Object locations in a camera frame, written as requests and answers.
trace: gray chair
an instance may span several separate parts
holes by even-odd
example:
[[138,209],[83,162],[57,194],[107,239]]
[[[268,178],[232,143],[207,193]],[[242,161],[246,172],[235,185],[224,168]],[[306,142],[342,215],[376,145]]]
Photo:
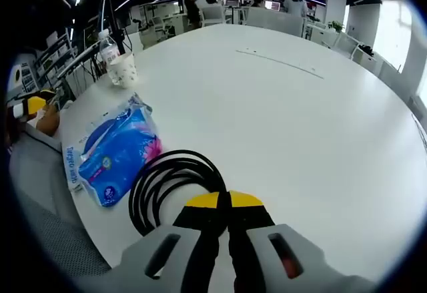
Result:
[[200,7],[200,16],[202,27],[226,22],[224,8],[219,4]]
[[304,18],[282,13],[281,11],[250,7],[246,25],[302,37]]
[[69,277],[105,273],[110,267],[87,235],[68,190],[62,156],[55,151],[60,143],[28,124],[25,131],[28,135],[22,133],[12,146],[9,173],[35,238]]

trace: white table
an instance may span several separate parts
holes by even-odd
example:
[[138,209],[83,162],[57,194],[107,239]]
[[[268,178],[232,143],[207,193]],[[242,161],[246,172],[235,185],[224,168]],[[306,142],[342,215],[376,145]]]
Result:
[[[321,247],[344,274],[379,280],[405,254],[427,204],[426,150],[405,104],[378,78],[302,38],[243,25],[214,25],[168,39],[135,57],[134,90],[153,107],[167,150],[195,150],[229,190],[257,196],[277,224]],[[63,147],[131,91],[92,85],[61,118]],[[202,188],[168,198],[172,223]],[[99,207],[73,194],[79,215],[111,266],[141,236],[128,195]],[[227,234],[211,292],[232,288]]]

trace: black cable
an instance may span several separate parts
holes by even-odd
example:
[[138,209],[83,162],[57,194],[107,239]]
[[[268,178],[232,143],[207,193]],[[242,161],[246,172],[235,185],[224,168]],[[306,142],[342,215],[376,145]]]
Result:
[[90,61],[91,61],[91,63],[90,63],[90,66],[91,66],[91,76],[92,76],[92,80],[93,80],[93,82],[95,83],[96,78],[95,78],[95,76],[94,76],[94,74],[93,74],[93,62],[92,62],[92,59],[90,59]]
[[[129,194],[129,215],[137,231],[145,236],[158,227],[161,203],[172,191],[187,184],[199,184],[208,192],[226,192],[220,171],[205,156],[189,150],[161,154],[144,165],[133,181]],[[152,200],[155,226],[149,221],[148,206]]]
[[86,70],[86,68],[85,68],[85,66],[84,66],[84,64],[83,63],[81,63],[81,66],[82,66],[82,68],[83,68],[83,79],[85,80],[85,90],[87,89],[87,83],[86,83],[86,76],[85,76],[85,70]]
[[79,79],[75,76],[75,72],[76,72],[76,70],[74,69],[73,77],[74,77],[74,82],[75,82],[75,90],[80,95],[81,94],[81,87],[80,87]]
[[34,136],[32,136],[31,134],[29,134],[27,131],[23,131],[25,134],[27,134],[29,137],[31,137],[32,139],[39,141],[42,144],[45,144],[47,147],[53,149],[55,152],[59,153],[62,155],[62,152],[58,151],[56,148],[54,148],[53,146],[50,146],[48,143],[42,141],[41,139],[35,138]]
[[133,51],[133,49],[132,49],[132,42],[131,42],[131,39],[129,38],[129,34],[127,33],[127,29],[126,29],[126,27],[125,27],[125,33],[126,33],[126,36],[127,36],[127,39],[129,40],[129,44],[131,44],[131,47],[129,47],[129,46],[127,46],[127,48],[129,48],[131,51]]

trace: white cup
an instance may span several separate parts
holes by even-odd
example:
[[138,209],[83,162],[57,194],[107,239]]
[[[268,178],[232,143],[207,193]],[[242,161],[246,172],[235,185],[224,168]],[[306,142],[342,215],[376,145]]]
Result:
[[119,86],[131,87],[138,80],[133,53],[117,56],[111,61],[109,68],[112,70],[110,77],[114,77],[111,78],[113,83]]

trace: blue tissue package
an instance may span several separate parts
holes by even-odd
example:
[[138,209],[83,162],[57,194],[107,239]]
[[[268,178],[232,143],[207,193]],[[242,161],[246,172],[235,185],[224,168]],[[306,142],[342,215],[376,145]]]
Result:
[[97,127],[86,141],[79,175],[102,206],[117,203],[144,164],[161,152],[160,140],[141,110],[126,109]]

